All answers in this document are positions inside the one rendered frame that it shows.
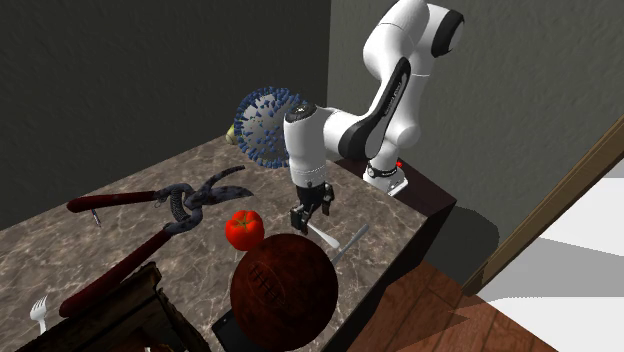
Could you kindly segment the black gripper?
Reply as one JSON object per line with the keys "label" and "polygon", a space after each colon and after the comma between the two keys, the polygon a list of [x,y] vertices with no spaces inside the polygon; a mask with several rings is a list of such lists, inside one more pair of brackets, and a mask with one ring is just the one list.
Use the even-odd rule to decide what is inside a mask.
{"label": "black gripper", "polygon": [[334,190],[328,182],[323,182],[314,187],[297,186],[296,190],[300,205],[290,209],[291,226],[303,235],[307,235],[309,211],[316,211],[321,207],[322,213],[329,216],[331,203],[335,199]]}

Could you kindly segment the white spoon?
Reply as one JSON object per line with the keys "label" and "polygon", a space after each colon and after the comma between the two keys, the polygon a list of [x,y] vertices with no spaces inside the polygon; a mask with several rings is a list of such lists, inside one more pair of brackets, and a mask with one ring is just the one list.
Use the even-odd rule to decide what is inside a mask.
{"label": "white spoon", "polygon": [[315,227],[311,223],[308,223],[307,227],[310,230],[312,230],[315,234],[317,234],[321,239],[323,239],[333,249],[337,249],[340,246],[340,243],[335,238],[333,238],[332,236],[326,234],[325,232],[323,232],[322,230],[318,229],[317,227]]}

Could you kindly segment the grey metal utensil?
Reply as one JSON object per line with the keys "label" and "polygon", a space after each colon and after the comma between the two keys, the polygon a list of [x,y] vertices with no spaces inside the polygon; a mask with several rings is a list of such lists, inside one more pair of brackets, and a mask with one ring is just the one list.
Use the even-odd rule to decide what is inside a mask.
{"label": "grey metal utensil", "polygon": [[336,254],[336,256],[331,260],[332,265],[335,267],[340,259],[344,256],[344,254],[351,248],[353,244],[355,244],[366,232],[369,230],[369,225],[364,224],[355,235],[349,240],[349,242]]}

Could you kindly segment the red tomato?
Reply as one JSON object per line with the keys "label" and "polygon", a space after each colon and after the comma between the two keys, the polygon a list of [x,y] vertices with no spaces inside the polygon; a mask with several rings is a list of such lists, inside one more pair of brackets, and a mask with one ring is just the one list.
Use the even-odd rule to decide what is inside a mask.
{"label": "red tomato", "polygon": [[225,236],[235,249],[249,251],[264,239],[263,220],[255,211],[239,210],[226,222]]}

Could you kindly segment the brown leather ball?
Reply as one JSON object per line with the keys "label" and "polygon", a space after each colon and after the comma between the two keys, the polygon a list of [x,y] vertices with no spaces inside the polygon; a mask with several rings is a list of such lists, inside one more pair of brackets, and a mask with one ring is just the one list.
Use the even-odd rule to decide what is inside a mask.
{"label": "brown leather ball", "polygon": [[269,352],[313,341],[328,325],[338,279],[321,247],[304,236],[263,239],[239,261],[230,286],[233,315],[243,333]]}

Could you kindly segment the grey ball with blue spikes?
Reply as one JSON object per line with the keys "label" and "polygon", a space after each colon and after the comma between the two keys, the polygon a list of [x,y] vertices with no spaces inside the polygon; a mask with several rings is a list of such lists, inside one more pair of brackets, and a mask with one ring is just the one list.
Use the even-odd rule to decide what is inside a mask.
{"label": "grey ball with blue spikes", "polygon": [[288,168],[284,117],[301,102],[305,100],[287,88],[269,86],[249,93],[237,107],[233,123],[240,150],[259,166]]}

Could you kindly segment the black tablet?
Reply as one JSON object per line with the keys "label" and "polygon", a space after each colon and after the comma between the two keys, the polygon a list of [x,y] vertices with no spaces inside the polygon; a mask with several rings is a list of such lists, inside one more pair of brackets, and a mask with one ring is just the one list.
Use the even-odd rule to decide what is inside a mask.
{"label": "black tablet", "polygon": [[268,352],[242,332],[231,310],[220,317],[211,329],[225,352]]}

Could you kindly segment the dark wooden crate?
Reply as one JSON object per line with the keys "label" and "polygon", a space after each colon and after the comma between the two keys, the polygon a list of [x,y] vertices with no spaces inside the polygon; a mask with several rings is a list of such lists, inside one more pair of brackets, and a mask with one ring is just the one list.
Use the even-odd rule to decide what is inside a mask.
{"label": "dark wooden crate", "polygon": [[157,287],[149,262],[98,303],[15,352],[212,352],[201,333]]}

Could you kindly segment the white fork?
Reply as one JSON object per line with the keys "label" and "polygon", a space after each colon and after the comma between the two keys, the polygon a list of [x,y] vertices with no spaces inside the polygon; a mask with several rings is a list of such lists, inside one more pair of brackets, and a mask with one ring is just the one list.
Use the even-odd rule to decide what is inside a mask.
{"label": "white fork", "polygon": [[39,334],[42,335],[47,331],[46,326],[46,314],[47,314],[47,302],[48,295],[38,299],[31,307],[29,316],[30,319],[37,322],[39,326]]}

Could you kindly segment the red-handled pruning shears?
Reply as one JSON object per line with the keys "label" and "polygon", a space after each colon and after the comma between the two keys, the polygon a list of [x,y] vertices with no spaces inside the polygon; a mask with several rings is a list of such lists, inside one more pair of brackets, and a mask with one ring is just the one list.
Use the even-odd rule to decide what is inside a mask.
{"label": "red-handled pruning shears", "polygon": [[161,248],[172,237],[188,232],[203,220],[203,208],[222,202],[250,197],[252,192],[240,186],[218,187],[216,183],[228,175],[243,170],[243,165],[225,169],[211,176],[199,189],[187,183],[178,183],[157,191],[142,191],[79,197],[67,204],[73,213],[126,204],[156,201],[170,202],[174,221],[166,224],[158,233],[135,249],[105,274],[90,283],[73,296],[63,301],[59,315],[69,318],[107,295],[144,261]]}

